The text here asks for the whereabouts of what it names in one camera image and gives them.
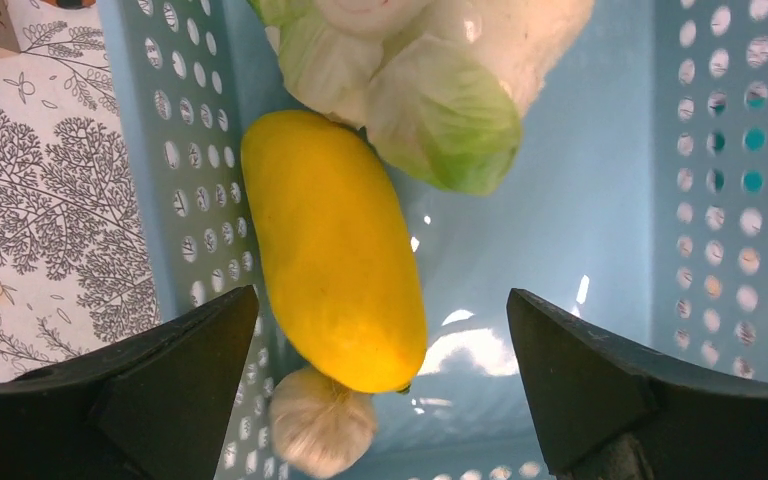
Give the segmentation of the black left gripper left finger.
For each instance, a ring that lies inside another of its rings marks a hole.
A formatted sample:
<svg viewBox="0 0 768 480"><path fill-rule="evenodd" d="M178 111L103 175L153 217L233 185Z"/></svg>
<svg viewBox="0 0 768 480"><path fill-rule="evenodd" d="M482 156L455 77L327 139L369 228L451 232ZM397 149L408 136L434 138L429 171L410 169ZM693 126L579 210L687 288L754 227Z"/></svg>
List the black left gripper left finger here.
<svg viewBox="0 0 768 480"><path fill-rule="evenodd" d="M0 479L210 479L258 316L252 286L0 382Z"/></svg>

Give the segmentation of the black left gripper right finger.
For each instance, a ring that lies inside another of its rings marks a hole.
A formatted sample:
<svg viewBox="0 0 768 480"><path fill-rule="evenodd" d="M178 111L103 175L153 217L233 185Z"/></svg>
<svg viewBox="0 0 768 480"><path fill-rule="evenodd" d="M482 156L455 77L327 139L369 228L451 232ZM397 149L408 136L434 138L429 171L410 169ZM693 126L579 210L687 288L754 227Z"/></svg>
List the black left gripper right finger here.
<svg viewBox="0 0 768 480"><path fill-rule="evenodd" d="M507 318L559 479L768 479L768 383L660 353L514 289Z"/></svg>

